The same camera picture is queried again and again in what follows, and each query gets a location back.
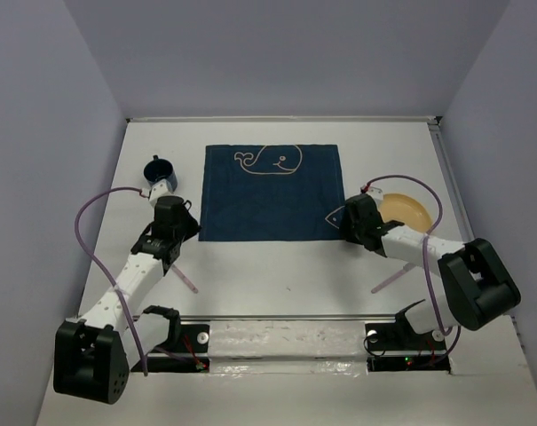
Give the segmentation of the tan wooden plate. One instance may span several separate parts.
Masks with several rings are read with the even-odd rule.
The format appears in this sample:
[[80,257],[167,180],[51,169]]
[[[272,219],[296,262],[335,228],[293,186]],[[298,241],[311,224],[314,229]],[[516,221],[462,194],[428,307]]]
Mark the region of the tan wooden plate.
[[433,225],[428,210],[417,200],[402,193],[387,193],[378,207],[384,222],[396,220],[420,233]]

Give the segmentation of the blue whale cloth placemat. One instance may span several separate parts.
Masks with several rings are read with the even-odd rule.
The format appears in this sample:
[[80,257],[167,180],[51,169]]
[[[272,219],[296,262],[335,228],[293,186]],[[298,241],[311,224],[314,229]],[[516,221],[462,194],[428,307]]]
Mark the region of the blue whale cloth placemat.
[[200,241],[335,241],[345,201],[335,145],[207,146]]

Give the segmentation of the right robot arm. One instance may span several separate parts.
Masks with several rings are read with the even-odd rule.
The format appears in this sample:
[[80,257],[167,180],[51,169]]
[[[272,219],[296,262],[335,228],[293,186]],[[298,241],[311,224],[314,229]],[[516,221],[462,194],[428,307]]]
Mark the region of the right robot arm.
[[479,330],[521,302],[515,281],[485,239],[443,240],[396,220],[385,222],[377,199],[367,193],[345,202],[339,230],[350,243],[424,270],[430,301],[399,312],[402,320],[393,325],[392,336],[401,347],[416,346],[434,330]]

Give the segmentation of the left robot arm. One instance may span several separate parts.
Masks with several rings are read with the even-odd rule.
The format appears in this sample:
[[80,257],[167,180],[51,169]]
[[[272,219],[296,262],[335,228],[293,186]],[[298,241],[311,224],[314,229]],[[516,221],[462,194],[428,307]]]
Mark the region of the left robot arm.
[[112,405],[123,394],[134,366],[148,371],[148,353],[178,345],[179,312],[142,303],[174,266],[182,244],[200,231],[190,208],[190,201],[175,195],[158,198],[153,221],[132,246],[118,276],[109,279],[107,292],[85,314],[59,326],[55,392]]

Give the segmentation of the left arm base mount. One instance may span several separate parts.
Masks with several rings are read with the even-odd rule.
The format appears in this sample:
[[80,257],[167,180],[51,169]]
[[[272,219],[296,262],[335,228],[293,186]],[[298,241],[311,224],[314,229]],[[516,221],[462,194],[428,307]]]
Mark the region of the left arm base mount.
[[174,343],[162,343],[147,356],[149,373],[201,374],[209,372],[210,325],[182,322]]

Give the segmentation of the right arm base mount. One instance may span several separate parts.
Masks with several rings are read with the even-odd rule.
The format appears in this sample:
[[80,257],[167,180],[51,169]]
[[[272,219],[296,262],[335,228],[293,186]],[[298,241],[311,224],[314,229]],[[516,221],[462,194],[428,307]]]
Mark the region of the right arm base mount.
[[413,330],[400,336],[394,322],[366,324],[363,349],[369,373],[451,371],[444,340]]

